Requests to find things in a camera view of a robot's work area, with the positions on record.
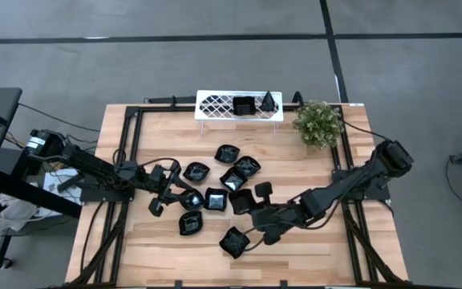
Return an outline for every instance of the potted plant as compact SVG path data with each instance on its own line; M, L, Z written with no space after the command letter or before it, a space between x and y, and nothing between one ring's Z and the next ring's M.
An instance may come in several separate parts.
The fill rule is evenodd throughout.
M317 149L333 147L343 132L343 122L339 110L325 102L305 104L297 111L294 128L299 131L302 141Z

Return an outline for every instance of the white wire rack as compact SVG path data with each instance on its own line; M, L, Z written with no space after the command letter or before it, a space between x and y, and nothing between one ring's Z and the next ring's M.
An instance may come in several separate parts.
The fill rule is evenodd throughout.
M272 122L274 124L274 135L276 135L279 123L284 120L282 112L282 93L270 92L275 103L272 112L266 112L260 108L266 93L267 92L197 91L194 118L201 124L201 135L204 134L204 122L206 120ZM235 116L233 114L233 98L236 96L252 96L256 106L256 114L253 116Z

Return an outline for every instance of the gray carpet floor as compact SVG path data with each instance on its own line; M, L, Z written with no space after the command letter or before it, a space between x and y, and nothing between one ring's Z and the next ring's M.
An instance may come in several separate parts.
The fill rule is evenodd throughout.
M462 1L330 0L334 32L462 32ZM0 0L0 38L325 33L318 1ZM462 287L462 202L444 166L462 150L462 39L338 40L350 102L371 127L400 140L412 171L389 188L404 260L415 283ZM0 45L0 87L21 101L98 128L107 104L195 95L198 89L275 90L337 102L326 40ZM48 128L97 135L20 108L11 132ZM450 168L462 196L462 165ZM64 219L34 224L49 226ZM76 221L14 238L0 288L59 285Z

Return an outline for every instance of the wooden table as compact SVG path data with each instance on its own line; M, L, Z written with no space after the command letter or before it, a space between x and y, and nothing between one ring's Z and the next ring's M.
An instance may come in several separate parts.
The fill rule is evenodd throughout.
M95 154L97 157L111 162L111 155L119 146L125 107L107 106ZM342 108L346 121L370 129L363 106L344 104ZM262 167L245 187L253 188L257 183L271 181L274 186L272 202L285 202L306 189L329 185L330 172L334 168L329 149L309 149L300 141L298 132L292 128L293 119L293 112L285 112L285 121L275 138L271 124L222 121L205 122L205 134L201 136L193 112L145 113L137 161L142 163L157 157L174 157L184 168L192 161L205 163L211 168L208 179L203 185L195 186L204 194L208 186L221 187L218 177L229 168L213 159L217 147L236 145L241 149L241 156L254 157ZM355 164L362 165L374 148L372 136L353 128L346 129ZM128 137L129 153L132 132ZM345 165L342 147L338 150L341 163ZM118 286L173 286L178 279L183 280L185 286L276 286L281 279L287 280L289 285L354 283L340 209L321 230L293 228L282 236L279 243L261 245L235 260L219 247L218 242L231 226L239 230L251 228L249 215L233 215L230 204L224 213L203 210L203 230L191 237L181 237L178 220L184 213L183 208L178 203L172 204L165 207L161 218L156 218L148 211L153 197L153 194L137 191L135 200L130 204ZM365 201L363 205L372 245L386 264L399 277L406 279L390 211L378 201ZM96 204L83 207L66 281L79 274L80 255L95 208ZM105 212L106 204L95 219L86 263L99 247ZM248 236L251 243L255 243L261 234L253 232ZM359 244L358 248L363 278L367 279L364 253ZM111 248L106 258L103 281L109 280L112 256Z

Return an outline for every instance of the gray floor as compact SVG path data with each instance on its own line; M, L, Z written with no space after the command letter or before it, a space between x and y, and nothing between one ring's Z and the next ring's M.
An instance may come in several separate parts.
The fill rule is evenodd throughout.
M335 33L462 32L462 1L332 0L329 8ZM324 31L310 0L0 0L0 38ZM350 101L365 103L371 127L415 158L413 170L390 183L411 280L462 287L462 203L444 178L448 155L462 149L462 39L337 45ZM24 90L23 103L93 128L106 104L197 89L338 100L325 40L0 45L0 87L8 86ZM25 140L32 128L97 137L19 109L10 130ZM450 176L462 194L462 166ZM16 264L0 272L0 287L60 284L74 233L75 221L15 238L8 255Z

